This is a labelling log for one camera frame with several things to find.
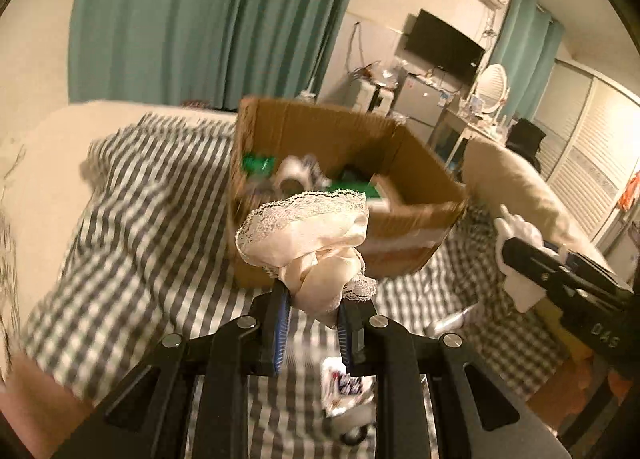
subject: screw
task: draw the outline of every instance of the screw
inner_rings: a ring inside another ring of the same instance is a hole
[[[369,318],[369,323],[371,324],[371,327],[382,329],[383,327],[386,327],[389,325],[389,319],[386,316],[377,314]]]
[[[241,316],[238,318],[238,327],[241,329],[251,329],[258,321],[253,316]]]
[[[442,341],[447,347],[460,347],[462,345],[462,338],[455,333],[447,333],[442,338]]]
[[[182,337],[179,334],[172,333],[162,338],[162,345],[167,349],[171,347],[177,347],[182,343]]]

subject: ceiling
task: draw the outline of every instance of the ceiling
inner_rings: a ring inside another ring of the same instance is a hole
[[[640,54],[608,0],[539,0],[566,29],[578,62],[640,95]]]

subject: television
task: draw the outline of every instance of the television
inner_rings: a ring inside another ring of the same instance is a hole
[[[484,48],[464,33],[424,10],[420,11],[405,49],[471,85]]]

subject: pillow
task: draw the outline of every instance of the pillow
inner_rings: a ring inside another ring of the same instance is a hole
[[[473,138],[466,145],[462,179],[469,195],[484,203],[494,218],[500,215],[500,204],[504,204],[511,213],[521,215],[536,226],[545,241],[566,244],[570,250],[610,269],[558,196],[530,163],[516,153],[490,140]],[[545,298],[535,309],[574,359],[592,354],[588,347],[560,326],[562,313],[551,301]]]

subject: cardboard box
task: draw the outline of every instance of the cardboard box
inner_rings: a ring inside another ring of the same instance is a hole
[[[268,287],[265,272],[245,264],[234,237],[248,212],[239,200],[246,174],[242,156],[315,154],[322,171],[336,178],[350,163],[364,174],[382,174],[401,196],[390,212],[370,211],[367,240],[358,248],[368,277],[381,279],[420,270],[463,213],[466,195],[444,166],[405,127],[388,118],[279,99],[241,101],[231,156],[227,232],[229,256],[242,287]]]

